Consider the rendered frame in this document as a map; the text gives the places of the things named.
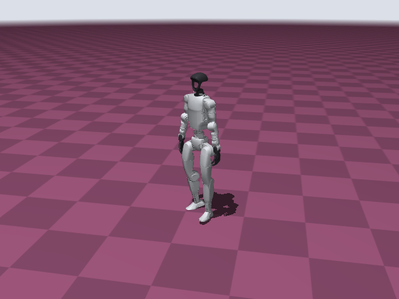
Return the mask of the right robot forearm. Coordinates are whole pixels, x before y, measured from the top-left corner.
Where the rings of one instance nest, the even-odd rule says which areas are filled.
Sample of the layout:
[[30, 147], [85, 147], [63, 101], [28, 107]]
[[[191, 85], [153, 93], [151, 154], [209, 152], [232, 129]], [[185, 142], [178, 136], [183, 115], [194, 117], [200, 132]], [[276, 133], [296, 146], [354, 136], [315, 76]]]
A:
[[179, 135], [182, 135], [182, 139], [185, 138], [187, 126], [188, 126], [188, 122], [185, 122], [181, 119], [180, 133], [178, 134], [178, 137], [179, 137]]

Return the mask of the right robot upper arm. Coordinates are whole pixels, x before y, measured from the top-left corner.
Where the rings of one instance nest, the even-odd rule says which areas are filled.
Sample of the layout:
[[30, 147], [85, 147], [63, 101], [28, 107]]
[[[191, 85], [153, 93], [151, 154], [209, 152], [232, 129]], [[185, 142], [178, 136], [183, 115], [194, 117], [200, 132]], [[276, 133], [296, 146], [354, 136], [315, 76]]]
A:
[[184, 110], [185, 110], [185, 112], [181, 115], [181, 119], [183, 121], [185, 121], [185, 122], [189, 121], [188, 120], [188, 96], [189, 95], [190, 94], [187, 94], [187, 95], [184, 96], [184, 101], [185, 101]]

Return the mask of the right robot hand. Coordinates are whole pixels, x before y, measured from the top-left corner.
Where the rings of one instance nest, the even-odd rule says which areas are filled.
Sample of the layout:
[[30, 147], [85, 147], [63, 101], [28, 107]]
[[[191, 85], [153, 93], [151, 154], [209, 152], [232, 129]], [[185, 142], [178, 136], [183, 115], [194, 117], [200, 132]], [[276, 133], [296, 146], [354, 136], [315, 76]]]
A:
[[183, 145], [184, 145], [184, 141], [183, 141], [183, 140], [185, 140], [185, 139], [184, 139], [184, 138], [182, 139], [182, 135], [179, 135], [178, 140], [180, 141], [180, 142], [179, 142], [179, 151], [180, 151], [180, 153], [182, 154]]

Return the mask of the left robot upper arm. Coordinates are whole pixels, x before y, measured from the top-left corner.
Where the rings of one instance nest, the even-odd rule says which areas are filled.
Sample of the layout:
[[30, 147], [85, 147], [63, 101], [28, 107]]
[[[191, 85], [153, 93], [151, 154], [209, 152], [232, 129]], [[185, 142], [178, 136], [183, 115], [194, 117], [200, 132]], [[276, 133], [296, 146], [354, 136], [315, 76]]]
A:
[[209, 123], [208, 123], [208, 130], [209, 131], [214, 131], [214, 124], [216, 123], [216, 103], [214, 100], [210, 98], [205, 98], [204, 100], [204, 107], [207, 109], [208, 112], [208, 118], [209, 118]]

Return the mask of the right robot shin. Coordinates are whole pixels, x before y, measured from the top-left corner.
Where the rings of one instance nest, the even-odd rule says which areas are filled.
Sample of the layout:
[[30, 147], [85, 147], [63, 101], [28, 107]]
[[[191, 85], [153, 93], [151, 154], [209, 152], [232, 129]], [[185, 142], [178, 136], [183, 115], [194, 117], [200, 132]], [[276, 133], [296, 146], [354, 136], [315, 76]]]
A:
[[[186, 175], [187, 176], [187, 175]], [[194, 199], [194, 202], [195, 202], [195, 204], [197, 204], [197, 203], [199, 203], [199, 195], [198, 195], [198, 191], [199, 191], [199, 189], [200, 189], [200, 182], [197, 180], [197, 181], [192, 181], [192, 180], [190, 180], [188, 177], [187, 177], [187, 180], [188, 180], [188, 184], [189, 184], [189, 187], [190, 187], [190, 191], [191, 191], [191, 193], [192, 193], [192, 196], [193, 196], [193, 199]], [[195, 200], [196, 199], [196, 200]], [[197, 202], [197, 203], [196, 203]]]

